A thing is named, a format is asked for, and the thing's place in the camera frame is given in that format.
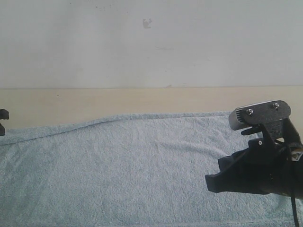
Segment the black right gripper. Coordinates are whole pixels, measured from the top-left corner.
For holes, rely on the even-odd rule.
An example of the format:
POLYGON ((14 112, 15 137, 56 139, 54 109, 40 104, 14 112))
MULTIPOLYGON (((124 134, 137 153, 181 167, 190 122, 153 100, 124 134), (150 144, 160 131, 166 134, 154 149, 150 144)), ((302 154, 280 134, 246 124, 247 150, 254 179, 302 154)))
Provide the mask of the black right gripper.
POLYGON ((274 138, 256 128, 242 129, 243 135, 261 133, 248 148, 218 159, 219 172, 205 175, 208 191, 250 194, 303 194, 303 144, 296 131, 274 138))

